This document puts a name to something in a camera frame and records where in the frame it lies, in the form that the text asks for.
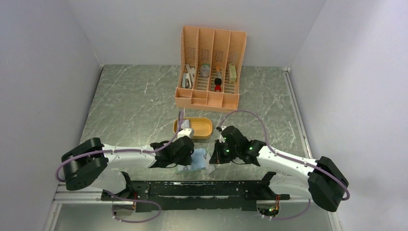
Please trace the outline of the mint green card holder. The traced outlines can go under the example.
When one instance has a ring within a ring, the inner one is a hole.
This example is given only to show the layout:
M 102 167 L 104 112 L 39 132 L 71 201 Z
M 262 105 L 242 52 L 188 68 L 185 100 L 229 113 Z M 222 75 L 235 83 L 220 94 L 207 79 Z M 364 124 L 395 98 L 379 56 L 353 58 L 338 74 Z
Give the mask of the mint green card holder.
M 181 174 L 204 169 L 208 174 L 213 170 L 209 164 L 209 155 L 207 150 L 204 148 L 198 148 L 194 149 L 194 152 L 191 155 L 191 163 L 187 166 L 177 166 L 176 173 Z

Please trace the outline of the silver credit card stack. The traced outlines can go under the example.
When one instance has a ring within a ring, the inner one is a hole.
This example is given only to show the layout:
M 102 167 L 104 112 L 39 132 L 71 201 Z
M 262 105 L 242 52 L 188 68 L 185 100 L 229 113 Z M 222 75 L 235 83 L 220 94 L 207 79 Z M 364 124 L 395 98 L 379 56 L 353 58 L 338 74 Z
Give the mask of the silver credit card stack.
M 187 128 L 191 128 L 191 122 L 189 119 L 185 119 L 181 123 L 181 129 L 187 129 Z

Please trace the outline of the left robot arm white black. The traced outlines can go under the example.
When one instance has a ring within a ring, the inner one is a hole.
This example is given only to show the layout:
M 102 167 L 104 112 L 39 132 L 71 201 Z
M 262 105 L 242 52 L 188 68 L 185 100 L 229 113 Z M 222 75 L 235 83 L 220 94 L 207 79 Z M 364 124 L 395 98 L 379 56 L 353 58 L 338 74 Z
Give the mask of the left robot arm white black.
M 100 138 L 91 138 L 65 153 L 57 169 L 63 171 L 69 191 L 94 187 L 127 200 L 133 194 L 133 186 L 122 169 L 189 165 L 193 152 L 194 143 L 188 136 L 142 147 L 115 147 L 102 144 Z

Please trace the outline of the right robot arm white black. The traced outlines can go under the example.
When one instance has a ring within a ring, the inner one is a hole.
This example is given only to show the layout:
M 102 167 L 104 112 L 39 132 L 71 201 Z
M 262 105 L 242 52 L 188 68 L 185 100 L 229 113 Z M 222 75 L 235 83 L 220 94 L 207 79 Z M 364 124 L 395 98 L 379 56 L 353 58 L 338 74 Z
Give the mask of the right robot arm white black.
M 226 164 L 241 160 L 244 165 L 268 167 L 286 173 L 275 175 L 260 185 L 260 194 L 272 199 L 277 194 L 308 198 L 320 208 L 337 211 L 340 203 L 349 197 L 348 180 L 328 157 L 311 159 L 271 148 L 264 141 L 248 140 L 236 127 L 217 127 L 220 138 L 216 141 L 211 164 Z

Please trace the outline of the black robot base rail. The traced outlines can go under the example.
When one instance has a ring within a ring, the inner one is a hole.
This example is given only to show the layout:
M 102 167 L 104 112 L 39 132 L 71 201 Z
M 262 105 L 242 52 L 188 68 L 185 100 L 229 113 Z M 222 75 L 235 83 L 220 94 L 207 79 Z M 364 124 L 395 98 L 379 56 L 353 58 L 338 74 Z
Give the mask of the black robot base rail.
M 137 200 L 136 212 L 155 210 L 240 209 L 256 211 L 258 201 L 289 200 L 288 194 L 275 194 L 264 180 L 233 181 L 133 181 L 125 190 L 102 201 L 122 197 Z

